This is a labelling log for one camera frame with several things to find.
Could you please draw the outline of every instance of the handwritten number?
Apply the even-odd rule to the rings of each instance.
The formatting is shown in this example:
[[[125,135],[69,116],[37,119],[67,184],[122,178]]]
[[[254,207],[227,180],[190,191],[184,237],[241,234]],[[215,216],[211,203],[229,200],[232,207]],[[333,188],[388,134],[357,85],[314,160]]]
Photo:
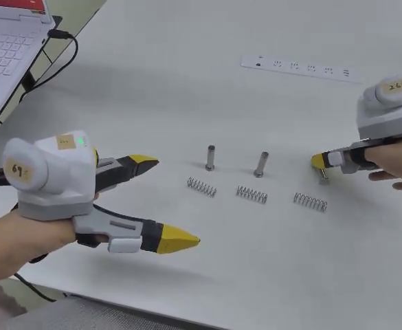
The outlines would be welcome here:
[[[390,86],[390,91],[396,88],[402,88],[402,85],[399,82],[396,82],[394,85],[389,85]]]
[[[13,167],[12,167],[12,171],[13,171],[13,173],[19,172],[19,177],[22,177],[22,172],[23,172],[22,167],[17,166],[17,165],[15,164],[15,165],[13,165]]]

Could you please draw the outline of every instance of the coil spring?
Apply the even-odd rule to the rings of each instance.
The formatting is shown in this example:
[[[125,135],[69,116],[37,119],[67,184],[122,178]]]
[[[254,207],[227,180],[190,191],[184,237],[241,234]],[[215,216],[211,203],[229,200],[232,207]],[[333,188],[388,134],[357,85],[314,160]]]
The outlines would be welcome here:
[[[323,201],[322,199],[318,198],[313,198],[300,192],[295,193],[294,203],[301,204],[303,206],[306,206],[307,208],[311,208],[321,213],[325,213],[327,209],[327,201]]]
[[[201,180],[196,180],[193,177],[188,178],[187,186],[193,190],[199,191],[208,197],[213,198],[216,195],[216,188],[202,182]]]
[[[268,199],[268,194],[265,192],[260,192],[244,186],[237,187],[236,195],[252,201],[257,201],[261,204],[265,204]]]

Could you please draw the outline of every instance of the white table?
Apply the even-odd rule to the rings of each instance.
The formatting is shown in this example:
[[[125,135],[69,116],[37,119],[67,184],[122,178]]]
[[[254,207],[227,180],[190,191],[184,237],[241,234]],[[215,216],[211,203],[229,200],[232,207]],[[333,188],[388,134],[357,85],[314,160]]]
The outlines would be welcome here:
[[[319,186],[309,168],[312,154],[357,140],[362,90],[402,73],[401,18],[402,1],[390,0],[109,0],[77,61],[0,128],[0,154],[11,137],[81,128],[103,157],[154,155],[159,166],[99,203],[201,244],[167,256],[74,244],[21,274],[215,327],[402,330],[402,192],[336,170]],[[244,69],[249,54],[348,65],[365,84]],[[256,179],[261,151],[271,156]],[[216,198],[188,190],[189,176],[215,185]],[[235,197],[240,184],[268,193],[267,204]],[[297,191],[327,200],[327,213],[293,204]],[[0,188],[0,215],[14,201]]]

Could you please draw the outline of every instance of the metal pin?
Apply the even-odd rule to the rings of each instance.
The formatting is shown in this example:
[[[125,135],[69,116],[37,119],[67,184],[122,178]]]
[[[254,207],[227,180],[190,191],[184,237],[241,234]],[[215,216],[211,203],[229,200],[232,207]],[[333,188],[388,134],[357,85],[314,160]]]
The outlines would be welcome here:
[[[320,174],[320,184],[328,184],[329,183],[329,178],[326,175],[326,171],[324,168],[318,169],[318,174]]]
[[[215,150],[216,150],[215,146],[208,146],[207,164],[205,165],[205,169],[209,172],[214,170],[214,152],[215,152]]]
[[[263,176],[263,169],[265,168],[265,165],[267,163],[269,154],[266,151],[262,152],[262,155],[260,156],[260,159],[258,161],[257,168],[254,170],[254,176],[255,177],[262,177]]]

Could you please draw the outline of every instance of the laptop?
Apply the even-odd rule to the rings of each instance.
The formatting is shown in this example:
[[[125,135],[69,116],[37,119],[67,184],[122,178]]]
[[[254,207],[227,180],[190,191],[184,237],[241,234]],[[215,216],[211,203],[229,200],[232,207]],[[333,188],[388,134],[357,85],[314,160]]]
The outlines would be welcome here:
[[[45,0],[0,0],[0,113],[54,27]]]

